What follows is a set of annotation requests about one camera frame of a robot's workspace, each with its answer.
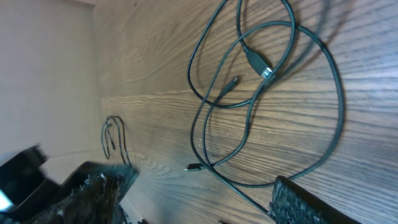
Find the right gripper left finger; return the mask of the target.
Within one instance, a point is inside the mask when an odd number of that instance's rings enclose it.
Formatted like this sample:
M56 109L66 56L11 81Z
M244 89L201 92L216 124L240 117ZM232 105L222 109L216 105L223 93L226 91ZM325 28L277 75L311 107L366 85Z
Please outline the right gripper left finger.
M139 175L131 165L84 163L61 185L33 224L124 223L121 200Z

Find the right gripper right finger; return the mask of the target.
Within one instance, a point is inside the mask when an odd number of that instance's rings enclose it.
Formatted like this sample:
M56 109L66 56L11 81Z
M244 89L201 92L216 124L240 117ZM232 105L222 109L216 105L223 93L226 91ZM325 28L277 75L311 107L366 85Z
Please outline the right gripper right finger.
M269 208L276 223L359 224L281 175L275 179Z

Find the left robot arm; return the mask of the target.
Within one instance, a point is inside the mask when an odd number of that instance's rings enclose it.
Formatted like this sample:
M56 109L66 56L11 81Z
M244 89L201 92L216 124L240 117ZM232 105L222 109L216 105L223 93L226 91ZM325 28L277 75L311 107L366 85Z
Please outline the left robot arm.
M47 159L38 144L1 155L1 223L40 223L37 215L84 184L79 171L61 185L54 182L41 169Z

